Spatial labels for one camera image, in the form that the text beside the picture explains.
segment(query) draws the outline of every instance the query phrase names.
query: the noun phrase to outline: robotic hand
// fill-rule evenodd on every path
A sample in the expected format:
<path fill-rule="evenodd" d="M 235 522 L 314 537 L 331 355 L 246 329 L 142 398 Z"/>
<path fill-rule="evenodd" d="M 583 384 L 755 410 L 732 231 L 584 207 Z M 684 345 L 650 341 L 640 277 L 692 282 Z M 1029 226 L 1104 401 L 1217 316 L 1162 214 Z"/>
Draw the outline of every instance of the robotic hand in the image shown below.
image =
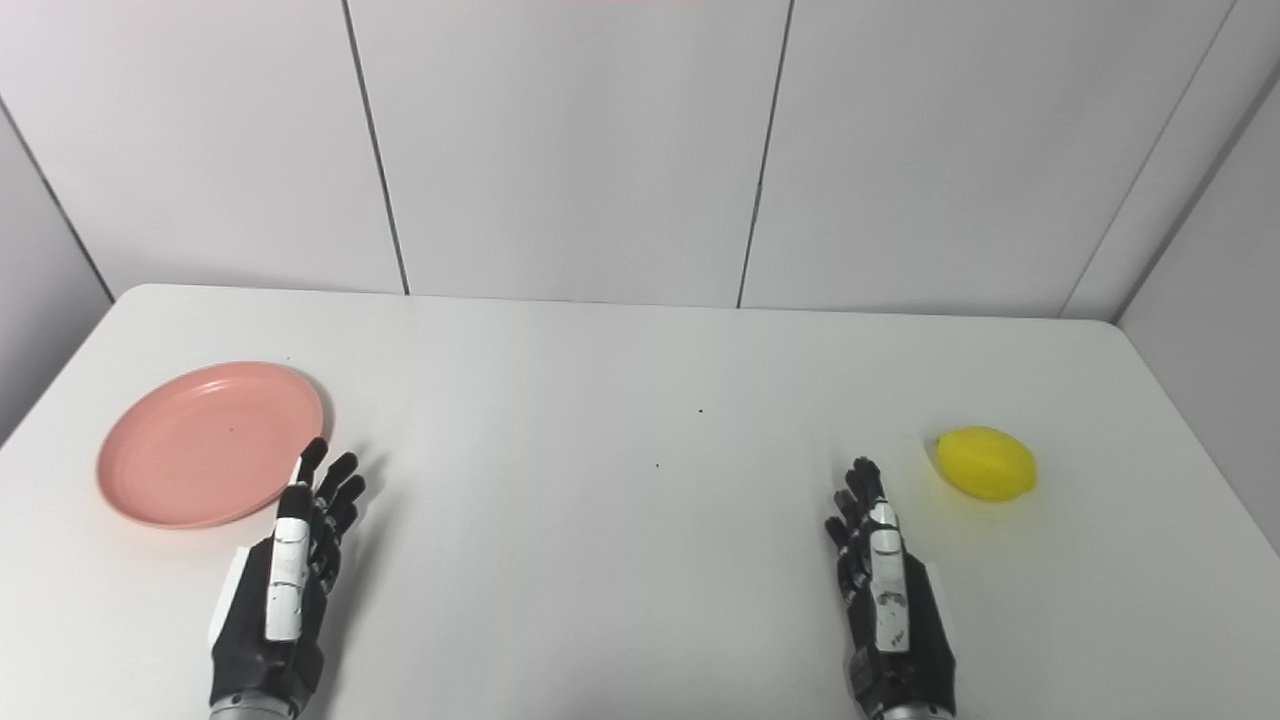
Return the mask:
<path fill-rule="evenodd" d="M 315 438 L 280 493 L 275 529 L 239 548 L 210 628 L 214 720 L 293 720 L 324 669 L 317 644 L 329 591 L 338 578 L 342 536 L 356 521 L 365 479 L 351 452 L 312 479 L 329 447 Z"/>
<path fill-rule="evenodd" d="M 854 637 L 854 697 L 869 720 L 952 720 L 956 661 L 928 571 L 902 544 L 879 468 L 859 457 L 845 483 L 845 519 L 829 518 L 827 534 Z"/>

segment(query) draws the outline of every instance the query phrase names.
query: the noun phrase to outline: silver wrist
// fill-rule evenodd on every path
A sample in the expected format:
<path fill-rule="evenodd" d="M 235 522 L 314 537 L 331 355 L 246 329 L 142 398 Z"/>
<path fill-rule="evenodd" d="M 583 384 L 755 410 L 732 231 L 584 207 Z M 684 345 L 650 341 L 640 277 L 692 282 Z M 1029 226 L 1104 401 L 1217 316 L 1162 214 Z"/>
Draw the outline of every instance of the silver wrist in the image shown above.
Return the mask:
<path fill-rule="evenodd" d="M 955 720 L 945 707 L 925 702 L 909 702 L 882 712 L 878 720 Z"/>
<path fill-rule="evenodd" d="M 264 693 L 236 693 L 209 708 L 209 720 L 293 720 L 293 706 Z"/>

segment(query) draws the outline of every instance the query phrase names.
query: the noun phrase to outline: panel seam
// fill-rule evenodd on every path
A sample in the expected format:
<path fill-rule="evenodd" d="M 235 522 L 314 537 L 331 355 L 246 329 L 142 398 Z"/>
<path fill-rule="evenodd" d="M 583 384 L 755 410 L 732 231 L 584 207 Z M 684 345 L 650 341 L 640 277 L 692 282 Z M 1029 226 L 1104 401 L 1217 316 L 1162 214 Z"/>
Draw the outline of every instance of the panel seam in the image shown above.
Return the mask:
<path fill-rule="evenodd" d="M 374 164 L 378 167 L 378 183 L 383 191 L 383 206 L 387 210 L 387 227 L 390 229 L 392 247 L 396 249 L 396 265 L 399 268 L 401 288 L 410 295 L 408 272 L 404 269 L 404 251 L 401 249 L 399 231 L 396 227 L 396 210 L 392 208 L 392 193 L 387 184 L 387 168 L 383 165 L 383 150 L 378 142 L 378 127 L 374 124 L 374 110 L 369 104 L 369 86 L 365 83 L 365 65 L 360 60 L 360 45 L 356 42 L 356 26 L 351 19 L 351 5 L 342 0 L 342 17 L 347 23 L 347 41 L 351 44 L 351 59 L 356 67 L 356 83 L 360 86 L 360 102 L 365 108 L 365 126 L 369 128 L 369 141 L 374 150 Z"/>
<path fill-rule="evenodd" d="M 84 241 L 81 238 L 79 232 L 76 225 L 72 224 L 70 217 L 67 214 L 67 208 L 63 206 L 61 199 L 58 197 L 58 192 L 54 191 L 54 186 L 50 184 L 49 177 L 45 176 L 45 169 L 40 167 L 40 161 L 36 160 L 36 154 L 31 150 L 31 143 L 27 142 L 27 137 L 22 135 L 22 128 L 18 127 L 18 120 L 14 119 L 13 113 L 9 111 L 9 106 L 5 104 L 4 99 L 0 97 L 0 114 L 4 114 L 5 120 L 9 122 L 9 127 L 13 128 L 13 133 L 18 137 L 18 145 L 22 146 L 22 151 L 26 152 L 27 160 L 36 169 L 36 174 L 40 177 L 41 184 L 45 186 L 45 192 L 49 193 L 49 199 L 52 200 L 54 208 L 58 209 L 58 215 L 63 219 L 67 225 L 67 231 L 72 234 L 72 240 L 76 241 L 76 247 L 79 249 L 81 255 L 84 258 L 84 263 L 88 264 L 88 269 L 93 273 L 93 278 L 97 284 L 102 287 L 102 292 L 106 293 L 106 300 L 115 304 L 115 295 L 111 292 L 111 287 L 106 284 L 106 278 L 102 277 L 102 272 L 97 268 L 97 263 L 93 261 L 93 256 L 90 255 L 88 247 L 84 247 Z"/>
<path fill-rule="evenodd" d="M 1112 323 L 1115 324 L 1120 323 L 1120 318 L 1129 309 L 1129 305 L 1133 304 L 1133 300 L 1138 296 L 1138 291 L 1140 291 L 1142 286 L 1147 283 L 1148 278 L 1151 278 L 1151 273 L 1155 272 L 1156 265 L 1160 264 L 1161 258 L 1164 258 L 1165 252 L 1169 251 L 1169 246 L 1174 243 L 1174 238 L 1176 238 L 1178 233 L 1181 232 L 1183 225 L 1187 224 L 1187 220 L 1188 218 L 1190 218 L 1192 211 L 1194 211 L 1196 206 L 1199 205 L 1199 201 L 1204 196 L 1204 192 L 1208 190 L 1208 186 L 1213 183 L 1213 178 L 1217 177 L 1217 173 L 1222 169 L 1222 165 L 1226 164 L 1226 159 L 1235 150 L 1235 146 L 1240 142 L 1240 137 L 1244 136 L 1244 132 L 1249 128 L 1249 124 L 1253 123 L 1253 118 L 1257 117 L 1258 111 L 1262 109 L 1262 105 L 1267 101 L 1267 97 L 1275 90 L 1277 81 L 1280 81 L 1280 60 L 1277 60 L 1276 64 L 1271 68 L 1271 73 L 1262 82 L 1262 87 L 1258 90 L 1258 94 L 1253 97 L 1253 101 L 1249 102 L 1249 106 L 1244 110 L 1244 114 L 1240 115 L 1240 119 L 1235 123 L 1235 127 L 1231 128 L 1231 135 L 1228 136 L 1226 142 L 1222 143 L 1221 150 L 1219 150 L 1217 155 L 1213 156 L 1213 161 L 1210 164 L 1208 170 L 1204 173 L 1204 177 L 1201 178 L 1199 183 L 1196 186 L 1196 190 L 1192 191 L 1190 197 L 1187 199 L 1187 204 L 1183 205 L 1181 211 L 1178 213 L 1178 217 L 1174 219 L 1174 223 L 1169 227 L 1169 232 L 1166 232 L 1165 236 L 1161 238 L 1160 247 L 1156 249 L 1156 252 L 1152 254 L 1151 259 L 1147 261 L 1147 266 L 1143 269 L 1142 274 L 1138 275 L 1138 281 L 1133 284 L 1132 288 L 1129 288 L 1129 295 L 1124 299 L 1124 302 L 1120 304 L 1120 309 L 1116 310 L 1115 316 L 1111 319 Z"/>
<path fill-rule="evenodd" d="M 742 277 L 737 283 L 737 304 L 742 307 L 742 293 L 746 291 L 746 269 L 751 264 L 751 243 L 755 241 L 755 222 L 760 217 L 760 197 L 764 195 L 764 168 L 769 161 L 769 141 L 773 138 L 773 118 L 778 113 L 778 90 L 782 87 L 782 65 L 787 59 L 787 40 L 791 37 L 791 14 L 796 0 L 787 3 L 787 20 L 782 27 L 782 49 L 778 51 L 778 73 L 773 78 L 773 99 L 769 101 L 769 123 L 764 128 L 764 150 L 760 152 L 760 174 L 755 181 L 755 202 L 751 205 L 751 225 L 746 231 L 746 252 L 742 255 Z"/>
<path fill-rule="evenodd" d="M 1120 204 L 1116 205 L 1115 213 L 1111 214 L 1111 219 L 1107 220 L 1107 227 L 1102 229 L 1102 236 L 1098 237 L 1098 242 L 1094 243 L 1093 251 L 1089 252 L 1089 258 L 1084 261 L 1084 266 L 1080 268 L 1079 277 L 1075 278 L 1075 283 L 1071 290 L 1066 293 L 1066 299 L 1062 301 L 1062 306 L 1057 311 L 1057 316 L 1061 318 L 1066 313 L 1068 305 L 1071 304 L 1071 299 L 1075 297 L 1075 291 L 1080 288 L 1080 283 L 1084 281 L 1084 275 L 1089 273 L 1089 266 L 1093 265 L 1093 260 L 1097 258 L 1098 251 L 1107 241 L 1107 236 L 1111 234 L 1111 228 L 1115 225 L 1116 219 L 1120 218 L 1120 213 L 1124 210 L 1125 204 L 1129 202 L 1129 196 L 1133 195 L 1133 188 L 1138 186 L 1138 181 L 1142 179 L 1142 174 L 1147 170 L 1147 163 L 1151 161 L 1152 155 L 1156 154 L 1156 147 L 1160 147 L 1160 141 L 1165 137 L 1165 131 L 1169 129 L 1169 124 L 1172 122 L 1174 115 L 1178 114 L 1178 109 L 1181 108 L 1183 100 L 1187 99 L 1187 92 L 1190 90 L 1192 85 L 1196 82 L 1196 76 L 1199 74 L 1201 68 L 1204 65 L 1204 60 L 1208 58 L 1210 51 L 1217 42 L 1217 36 L 1222 33 L 1222 28 L 1226 27 L 1226 20 L 1231 17 L 1231 12 L 1235 10 L 1235 4 L 1239 0 L 1231 0 L 1228 5 L 1226 12 L 1222 13 L 1222 19 L 1219 20 L 1217 28 L 1213 31 L 1213 36 L 1210 37 L 1208 45 L 1204 46 L 1204 51 L 1201 54 L 1199 60 L 1196 63 L 1196 68 L 1192 69 L 1190 77 L 1187 78 L 1187 83 L 1183 85 L 1181 92 L 1178 94 L 1178 100 L 1174 101 L 1174 106 L 1169 110 L 1165 117 L 1164 124 L 1160 126 L 1160 132 L 1156 133 L 1156 140 L 1147 149 L 1147 154 L 1142 158 L 1142 163 L 1138 165 L 1138 172 L 1134 173 L 1133 179 L 1129 181 L 1129 187 L 1124 191 L 1124 197 L 1120 199 Z"/>

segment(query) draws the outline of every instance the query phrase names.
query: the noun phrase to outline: yellow lemon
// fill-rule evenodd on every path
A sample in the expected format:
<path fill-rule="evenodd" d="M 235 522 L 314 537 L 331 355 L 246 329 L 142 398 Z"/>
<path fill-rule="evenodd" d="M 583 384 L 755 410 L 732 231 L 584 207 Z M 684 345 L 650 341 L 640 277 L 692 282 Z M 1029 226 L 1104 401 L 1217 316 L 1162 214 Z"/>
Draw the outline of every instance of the yellow lemon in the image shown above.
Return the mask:
<path fill-rule="evenodd" d="M 938 438 L 938 469 L 974 497 L 1002 502 L 1036 487 L 1036 456 L 995 428 L 956 428 Z"/>

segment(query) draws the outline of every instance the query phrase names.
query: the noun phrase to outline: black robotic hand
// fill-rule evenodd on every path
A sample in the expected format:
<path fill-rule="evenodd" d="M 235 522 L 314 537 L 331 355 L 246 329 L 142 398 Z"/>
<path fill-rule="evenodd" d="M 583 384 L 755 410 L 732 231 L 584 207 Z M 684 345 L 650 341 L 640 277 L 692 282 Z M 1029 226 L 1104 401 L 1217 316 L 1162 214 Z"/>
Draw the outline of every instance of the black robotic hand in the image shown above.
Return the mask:
<path fill-rule="evenodd" d="M 952 720 L 955 656 L 929 574 L 906 551 L 879 468 L 859 457 L 836 492 L 836 580 L 849 606 L 849 678 L 869 720 Z"/>
<path fill-rule="evenodd" d="M 302 451 L 280 493 L 275 528 L 241 548 L 210 630 L 211 717 L 292 720 L 316 692 L 324 655 L 317 644 L 329 591 L 338 578 L 342 537 L 356 521 L 365 479 L 351 452 L 312 489 L 328 443 Z"/>

